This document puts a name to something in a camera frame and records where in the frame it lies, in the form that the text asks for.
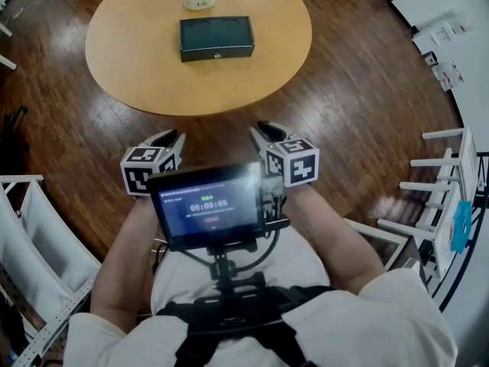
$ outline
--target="black box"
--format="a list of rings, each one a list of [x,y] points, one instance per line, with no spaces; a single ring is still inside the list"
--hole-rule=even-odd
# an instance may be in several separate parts
[[[250,57],[253,49],[253,31],[248,16],[180,21],[180,56],[183,62]]]

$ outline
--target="white flower pot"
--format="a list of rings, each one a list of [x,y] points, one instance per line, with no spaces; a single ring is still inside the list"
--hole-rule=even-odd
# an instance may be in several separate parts
[[[198,11],[199,9],[204,9],[212,7],[215,0],[183,0],[183,5],[190,11]]]

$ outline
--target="wooden floor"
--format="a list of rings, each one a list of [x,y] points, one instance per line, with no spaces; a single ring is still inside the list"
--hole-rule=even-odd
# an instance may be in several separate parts
[[[0,21],[34,1],[10,0]],[[421,133],[459,121],[386,0],[303,0],[313,45],[298,74],[260,102],[199,118],[139,112],[99,88],[84,43],[101,1],[45,0],[10,19],[12,39],[0,34],[0,51],[18,64],[13,73],[0,69],[0,114],[29,108],[20,130],[31,146],[24,172],[46,177],[54,206],[97,257],[133,202],[121,156],[168,128],[188,135],[185,167],[254,160],[248,126],[282,123],[320,147],[314,186],[342,216],[414,221],[419,203],[401,196],[398,183],[419,177],[410,159],[441,150],[427,148]]]

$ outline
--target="black screen frame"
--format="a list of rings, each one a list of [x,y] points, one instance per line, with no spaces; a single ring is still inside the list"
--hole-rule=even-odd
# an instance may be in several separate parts
[[[187,235],[172,235],[164,215],[160,193],[197,187],[199,185],[214,184],[227,180],[235,180],[256,174],[255,202],[257,222],[255,224],[236,226],[230,229],[220,229],[212,232],[200,232]],[[236,242],[251,241],[263,236],[264,218],[261,203],[261,165],[259,162],[246,164],[230,164],[206,168],[193,168],[185,171],[172,171],[170,173],[153,174],[147,182],[161,228],[163,229],[168,247],[172,251],[185,251],[193,248],[218,248]]]

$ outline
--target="round tabletop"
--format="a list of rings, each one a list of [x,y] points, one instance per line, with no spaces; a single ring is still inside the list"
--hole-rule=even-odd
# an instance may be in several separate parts
[[[251,57],[180,60],[180,19],[249,16]],[[189,11],[183,0],[103,0],[86,36],[96,82],[118,101],[164,115],[205,115],[249,105],[283,86],[312,39],[302,0],[215,0]]]

